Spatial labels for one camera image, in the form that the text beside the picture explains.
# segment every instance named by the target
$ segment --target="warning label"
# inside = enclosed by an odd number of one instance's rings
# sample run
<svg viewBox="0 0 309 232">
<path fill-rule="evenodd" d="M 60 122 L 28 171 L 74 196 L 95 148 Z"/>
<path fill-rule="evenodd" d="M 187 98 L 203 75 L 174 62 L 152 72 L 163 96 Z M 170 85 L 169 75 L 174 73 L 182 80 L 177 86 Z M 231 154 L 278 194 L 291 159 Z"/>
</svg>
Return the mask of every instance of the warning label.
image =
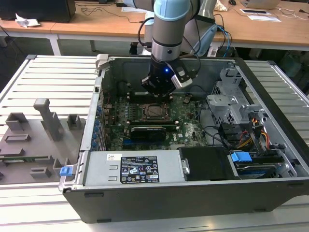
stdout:
<svg viewBox="0 0 309 232">
<path fill-rule="evenodd" d="M 160 182 L 156 156 L 121 157 L 120 170 L 122 184 Z"/>
</svg>

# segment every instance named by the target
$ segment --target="white cloth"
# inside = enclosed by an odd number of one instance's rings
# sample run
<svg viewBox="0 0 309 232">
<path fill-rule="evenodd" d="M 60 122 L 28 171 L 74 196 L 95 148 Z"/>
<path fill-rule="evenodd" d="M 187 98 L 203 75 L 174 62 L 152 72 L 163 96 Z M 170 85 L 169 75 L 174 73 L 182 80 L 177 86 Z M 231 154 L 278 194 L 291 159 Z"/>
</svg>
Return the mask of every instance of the white cloth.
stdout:
<svg viewBox="0 0 309 232">
<path fill-rule="evenodd" d="M 15 22 L 18 23 L 22 27 L 35 27 L 35 26 L 40 26 L 39 22 L 36 19 L 26 19 L 23 17 L 16 15 Z"/>
<path fill-rule="evenodd" d="M 215 11 L 227 11 L 227 8 L 220 2 L 220 0 L 217 0 L 214 10 Z"/>
</svg>

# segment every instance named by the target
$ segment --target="blue latch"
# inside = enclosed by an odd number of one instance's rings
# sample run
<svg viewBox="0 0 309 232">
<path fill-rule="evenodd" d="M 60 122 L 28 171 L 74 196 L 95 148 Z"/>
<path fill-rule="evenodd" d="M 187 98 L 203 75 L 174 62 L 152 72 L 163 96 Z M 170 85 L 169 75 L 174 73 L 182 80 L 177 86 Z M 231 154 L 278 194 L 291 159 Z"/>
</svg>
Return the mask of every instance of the blue latch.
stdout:
<svg viewBox="0 0 309 232">
<path fill-rule="evenodd" d="M 234 152 L 231 154 L 231 158 L 233 162 L 239 161 L 239 162 L 251 162 L 252 158 L 249 154 L 249 152 Z"/>
<path fill-rule="evenodd" d="M 62 167 L 60 169 L 60 176 L 73 176 L 73 168 L 72 167 Z"/>
</svg>

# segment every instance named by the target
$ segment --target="desk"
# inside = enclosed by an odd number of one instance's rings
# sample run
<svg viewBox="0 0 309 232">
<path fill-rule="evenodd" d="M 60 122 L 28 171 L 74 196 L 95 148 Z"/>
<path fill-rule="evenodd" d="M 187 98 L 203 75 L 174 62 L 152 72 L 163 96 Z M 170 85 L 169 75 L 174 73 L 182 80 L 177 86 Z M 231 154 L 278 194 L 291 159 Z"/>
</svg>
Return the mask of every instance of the desk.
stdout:
<svg viewBox="0 0 309 232">
<path fill-rule="evenodd" d="M 215 11 L 214 13 L 222 15 L 225 29 L 230 32 L 233 37 L 233 47 L 309 51 L 308 14 L 298 12 L 299 9 L 309 12 L 309 4 L 287 1 L 280 2 L 278 5 L 279 7 L 295 10 L 297 16 L 306 18 L 306 20 L 300 18 L 287 18 L 277 9 L 269 10 L 269 12 L 272 13 L 270 16 L 277 16 L 281 21 L 280 23 L 252 21 L 248 17 L 240 16 L 237 12 L 241 15 L 246 15 L 239 10 L 245 8 L 240 0 L 236 0 L 236 6 L 227 4 L 228 0 L 222 0 L 222 2 L 229 11 Z M 222 20 L 219 15 L 216 16 L 216 23 L 222 25 Z M 209 56 L 216 55 L 216 51 L 218 47 L 220 47 L 222 41 L 223 35 L 218 32 L 211 44 L 208 53 Z"/>
<path fill-rule="evenodd" d="M 222 2 L 225 6 L 231 7 L 227 4 L 228 0 Z M 298 13 L 298 10 L 303 9 L 309 12 L 309 4 L 306 3 L 282 1 L 279 6 L 296 10 L 296 14 L 303 18 L 307 18 L 307 14 Z M 81 8 L 76 6 L 76 14 L 68 24 L 42 22 L 42 26 L 37 28 L 23 28 L 14 21 L 0 21 L 0 24 L 11 36 L 49 39 L 55 55 L 61 55 L 59 39 L 137 41 L 140 23 L 129 23 L 126 18 L 117 17 L 105 11 L 96 11 L 86 16 L 82 13 Z M 145 18 L 144 13 L 124 13 L 121 12 L 120 7 L 115 5 L 103 6 L 103 8 L 111 13 L 127 16 L 132 22 L 143 21 Z M 248 17 L 240 16 L 232 8 L 240 12 L 239 8 L 244 8 L 244 6 L 237 0 L 237 5 L 231 7 L 228 12 L 215 12 L 215 14 L 223 16 L 225 28 L 233 37 L 232 46 L 309 51 L 309 19 L 286 18 L 282 16 L 279 10 L 270 10 L 278 16 L 282 21 L 281 23 L 252 21 Z M 219 16 L 216 16 L 216 21 L 221 24 Z M 0 36 L 5 36 L 5 33 L 1 30 Z M 209 56 L 216 55 L 222 41 L 223 36 L 218 32 L 211 44 Z"/>
<path fill-rule="evenodd" d="M 79 5 L 94 4 L 95 2 L 77 2 Z M 116 5 L 94 5 L 87 6 L 89 9 L 100 7 L 107 11 L 126 16 L 131 22 L 139 22 L 145 19 L 145 13 L 122 12 L 121 7 Z M 137 32 L 140 23 L 129 23 L 125 17 L 118 17 L 105 12 L 104 10 L 96 11 L 91 15 L 85 15 L 82 8 L 76 5 L 76 12 L 70 23 L 40 22 L 42 26 L 33 28 L 23 28 L 14 21 L 0 21 L 0 25 L 7 31 L 10 36 L 14 37 L 31 37 L 49 39 L 54 55 L 61 55 L 61 45 L 59 39 L 90 40 L 92 50 L 94 50 L 95 40 L 100 41 L 121 41 L 137 42 Z M 0 29 L 0 36 L 6 34 Z"/>
</svg>

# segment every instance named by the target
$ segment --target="green circuit board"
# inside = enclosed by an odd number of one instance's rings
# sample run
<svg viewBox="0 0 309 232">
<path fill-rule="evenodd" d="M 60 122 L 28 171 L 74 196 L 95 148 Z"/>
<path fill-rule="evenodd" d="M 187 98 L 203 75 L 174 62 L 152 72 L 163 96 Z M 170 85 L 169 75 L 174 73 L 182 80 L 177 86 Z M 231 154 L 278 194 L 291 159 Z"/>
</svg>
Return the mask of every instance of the green circuit board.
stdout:
<svg viewBox="0 0 309 232">
<path fill-rule="evenodd" d="M 110 110 L 105 115 L 107 149 L 119 150 L 174 150 L 180 146 L 205 146 L 206 138 L 202 135 L 202 128 L 197 120 L 200 105 L 196 101 L 186 101 L 185 95 L 173 96 L 173 101 L 163 104 L 128 103 L 122 98 L 111 102 Z M 146 120 L 154 116 L 162 122 Z M 130 128 L 143 126 L 160 126 L 167 128 L 166 139 L 163 142 L 134 143 L 130 140 Z"/>
</svg>

